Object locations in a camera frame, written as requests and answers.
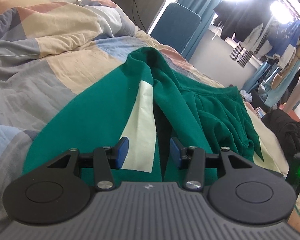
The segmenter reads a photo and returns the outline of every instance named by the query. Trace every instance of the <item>metal screw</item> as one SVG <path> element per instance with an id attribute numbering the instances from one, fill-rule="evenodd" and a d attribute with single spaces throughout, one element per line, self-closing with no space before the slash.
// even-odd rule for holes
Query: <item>metal screw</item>
<path id="1" fill-rule="evenodd" d="M 186 182 L 186 187 L 190 189 L 197 189 L 201 187 L 201 183 L 196 180 L 190 180 Z"/>
<path id="2" fill-rule="evenodd" d="M 113 187 L 113 183 L 109 180 L 102 180 L 97 183 L 98 188 L 109 189 Z"/>
<path id="3" fill-rule="evenodd" d="M 222 146 L 221 147 L 221 151 L 228 152 L 228 151 L 230 151 L 230 147 L 228 147 L 228 146 Z"/>

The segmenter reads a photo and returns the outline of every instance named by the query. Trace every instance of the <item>green garment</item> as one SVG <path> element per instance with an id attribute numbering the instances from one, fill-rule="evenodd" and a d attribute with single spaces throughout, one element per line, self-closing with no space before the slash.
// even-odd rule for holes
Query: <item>green garment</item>
<path id="1" fill-rule="evenodd" d="M 85 153 L 103 145 L 114 146 L 124 136 L 122 131 L 128 119 L 133 119 L 130 117 L 133 107 L 136 114 L 132 121 L 141 127 L 140 137 L 143 131 L 150 133 L 151 129 L 147 129 L 150 125 L 142 125 L 151 118 L 142 118 L 147 109 L 137 103 L 139 99 L 136 98 L 139 95 L 142 100 L 152 95 L 147 92 L 147 95 L 140 96 L 138 91 L 143 91 L 141 84 L 151 88 L 153 100 L 184 146 L 201 147 L 207 153 L 219 153 L 221 146 L 229 146 L 250 161 L 253 161 L 254 152 L 262 158 L 258 135 L 236 87 L 213 88 L 201 84 L 172 70 L 157 50 L 141 48 L 129 54 L 120 67 L 70 101 L 46 125 L 29 149 L 23 173 L 72 147 Z M 150 172 L 140 171 L 144 170 L 142 165 L 149 165 L 149 162 L 136 164 L 130 160 L 130 167 L 135 167 L 134 170 L 112 170 L 116 183 L 162 180 L 155 136 L 155 131 L 149 136 L 154 138 L 152 152 L 144 155 L 145 158 L 154 155 L 150 158 L 153 160 Z M 185 172 L 179 171 L 169 157 L 164 181 L 180 182 Z M 94 183 L 91 169 L 82 171 L 82 178 L 89 184 Z M 206 184 L 214 182 L 216 170 L 206 169 L 205 178 Z"/>

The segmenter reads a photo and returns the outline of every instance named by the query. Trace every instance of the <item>black cable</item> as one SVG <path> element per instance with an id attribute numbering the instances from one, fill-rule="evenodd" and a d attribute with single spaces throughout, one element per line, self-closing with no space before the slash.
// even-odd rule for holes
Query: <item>black cable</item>
<path id="1" fill-rule="evenodd" d="M 145 26 L 143 25 L 143 23 L 142 23 L 142 21 L 141 21 L 141 18 L 140 18 L 140 16 L 139 16 L 138 6 L 137 6 L 137 3 L 136 3 L 136 0 L 133 0 L 133 3 L 136 5 L 136 9 L 137 9 L 137 14 L 138 14 L 139 20 L 140 20 L 140 22 L 141 22 L 141 24 L 142 24 L 142 26 L 143 26 L 143 28 L 145 29 L 145 32 L 146 32 L 146 28 L 145 28 Z M 132 17 L 133 17 L 133 20 L 134 20 L 135 24 L 137 24 L 136 20 L 134 19 L 134 15 L 133 15 L 133 3 L 132 3 Z"/>

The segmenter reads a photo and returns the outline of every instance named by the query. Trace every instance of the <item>bed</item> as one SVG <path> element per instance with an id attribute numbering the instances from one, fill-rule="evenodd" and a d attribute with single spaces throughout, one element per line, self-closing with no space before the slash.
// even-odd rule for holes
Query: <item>bed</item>
<path id="1" fill-rule="evenodd" d="M 9 223 L 3 191 L 21 175 L 37 134 L 76 95 L 142 47 L 157 49 L 170 68 L 191 79 L 223 87 L 138 29 L 110 0 L 0 0 L 0 231 Z M 254 162 L 287 174 L 277 138 L 247 111 L 264 158 L 255 154 Z"/>

